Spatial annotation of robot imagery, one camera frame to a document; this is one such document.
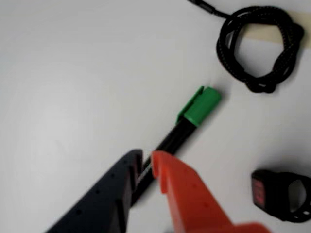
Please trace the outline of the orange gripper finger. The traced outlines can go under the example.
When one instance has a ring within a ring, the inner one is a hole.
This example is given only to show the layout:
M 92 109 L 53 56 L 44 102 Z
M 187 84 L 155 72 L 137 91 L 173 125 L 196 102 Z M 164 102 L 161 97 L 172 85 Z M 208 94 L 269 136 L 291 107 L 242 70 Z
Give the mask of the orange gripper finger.
M 152 174 L 167 196 L 176 233 L 267 233 L 258 223 L 233 224 L 198 173 L 164 151 L 151 156 Z

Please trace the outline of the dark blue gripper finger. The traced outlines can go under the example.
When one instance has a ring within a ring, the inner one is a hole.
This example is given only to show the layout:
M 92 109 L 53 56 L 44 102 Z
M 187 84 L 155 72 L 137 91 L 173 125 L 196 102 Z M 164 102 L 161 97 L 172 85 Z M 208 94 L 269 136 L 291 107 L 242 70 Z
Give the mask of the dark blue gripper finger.
M 127 152 L 51 228 L 50 233 L 124 233 L 143 152 Z

